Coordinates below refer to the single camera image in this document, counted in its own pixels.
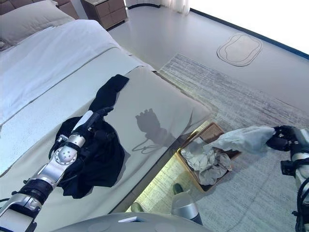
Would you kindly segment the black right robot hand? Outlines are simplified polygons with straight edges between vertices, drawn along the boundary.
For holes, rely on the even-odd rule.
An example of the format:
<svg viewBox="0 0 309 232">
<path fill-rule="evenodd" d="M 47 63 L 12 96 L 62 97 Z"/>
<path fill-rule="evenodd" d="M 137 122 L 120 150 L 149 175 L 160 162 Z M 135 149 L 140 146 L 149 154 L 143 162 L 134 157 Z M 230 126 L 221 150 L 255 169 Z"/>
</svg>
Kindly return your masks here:
<svg viewBox="0 0 309 232">
<path fill-rule="evenodd" d="M 267 146 L 279 151 L 291 153 L 309 152 L 309 135 L 305 129 L 294 126 L 274 127 L 275 134 L 267 141 Z"/>
</svg>

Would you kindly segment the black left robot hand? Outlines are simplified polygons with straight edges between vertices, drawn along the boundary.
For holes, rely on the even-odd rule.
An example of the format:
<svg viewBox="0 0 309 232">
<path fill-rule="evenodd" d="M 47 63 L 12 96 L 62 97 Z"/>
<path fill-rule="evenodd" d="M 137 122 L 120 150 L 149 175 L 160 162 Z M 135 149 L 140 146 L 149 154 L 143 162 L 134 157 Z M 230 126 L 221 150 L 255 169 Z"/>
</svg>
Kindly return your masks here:
<svg viewBox="0 0 309 232">
<path fill-rule="evenodd" d="M 82 147 L 94 136 L 99 123 L 104 122 L 104 117 L 112 110 L 113 107 L 104 107 L 96 112 L 87 111 L 73 128 L 67 142 Z"/>
</svg>

